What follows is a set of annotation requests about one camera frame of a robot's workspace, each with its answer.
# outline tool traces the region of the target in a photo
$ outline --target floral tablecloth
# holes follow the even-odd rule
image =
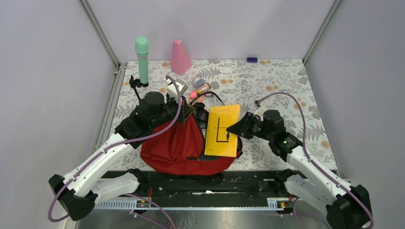
[[[295,96],[304,111],[307,122],[308,150],[328,169],[337,169],[332,151],[326,136],[318,107],[315,103],[305,67],[300,59],[259,60],[258,63],[247,63],[246,60],[195,60],[192,68],[184,75],[171,71],[170,61],[149,61],[149,86],[140,88],[143,97],[147,92],[158,91],[166,94],[165,76],[180,78],[194,89],[192,79],[199,76],[205,79],[225,104],[240,104],[241,116],[246,111],[254,112],[254,100],[272,92],[288,92]],[[138,104],[133,89],[129,86],[131,75],[139,74],[138,62],[129,61],[125,72],[117,108],[114,113],[111,134],[114,128],[127,117]],[[221,105],[216,98],[204,98],[207,108]],[[292,99],[283,95],[273,96],[261,103],[267,108],[280,111],[284,117],[287,130],[302,139],[302,120],[297,105]],[[293,168],[275,156],[266,141],[254,138],[243,139],[243,155],[234,161],[229,170],[284,170]],[[139,156],[141,147],[127,154],[118,161],[113,170],[153,170]]]

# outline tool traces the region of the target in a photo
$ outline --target small blue object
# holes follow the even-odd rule
[[[257,58],[256,57],[248,57],[248,58],[246,58],[246,61],[248,63],[257,63]]]

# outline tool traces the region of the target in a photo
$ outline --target bottle cap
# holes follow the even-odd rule
[[[146,37],[138,37],[135,41],[135,51],[140,54],[149,52],[149,43]]]
[[[196,92],[191,92],[190,93],[190,99],[195,99],[197,98],[197,93]]]

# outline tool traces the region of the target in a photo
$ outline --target pink cone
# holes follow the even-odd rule
[[[171,49],[171,70],[176,74],[183,75],[191,66],[191,60],[183,43],[179,39],[175,39]]]

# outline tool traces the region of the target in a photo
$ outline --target yellow book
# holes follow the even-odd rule
[[[226,129],[238,121],[240,105],[214,106],[208,116],[205,155],[236,157],[238,136]]]

